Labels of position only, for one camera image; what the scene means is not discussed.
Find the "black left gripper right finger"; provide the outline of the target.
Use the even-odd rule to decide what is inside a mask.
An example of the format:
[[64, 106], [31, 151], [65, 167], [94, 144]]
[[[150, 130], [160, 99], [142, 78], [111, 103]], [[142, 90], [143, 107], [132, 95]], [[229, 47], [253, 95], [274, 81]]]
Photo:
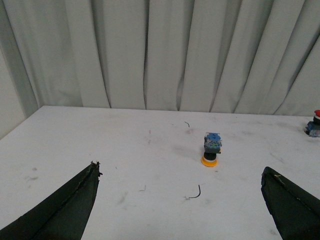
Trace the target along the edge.
[[283, 240], [320, 238], [320, 200], [282, 174], [265, 167], [261, 193]]

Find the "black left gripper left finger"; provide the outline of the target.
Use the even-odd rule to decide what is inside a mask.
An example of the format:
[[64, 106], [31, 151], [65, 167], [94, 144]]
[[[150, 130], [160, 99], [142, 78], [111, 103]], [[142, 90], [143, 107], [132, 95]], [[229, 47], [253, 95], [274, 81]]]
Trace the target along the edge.
[[91, 162], [34, 208], [0, 231], [2, 240], [80, 240], [93, 209], [101, 176]]

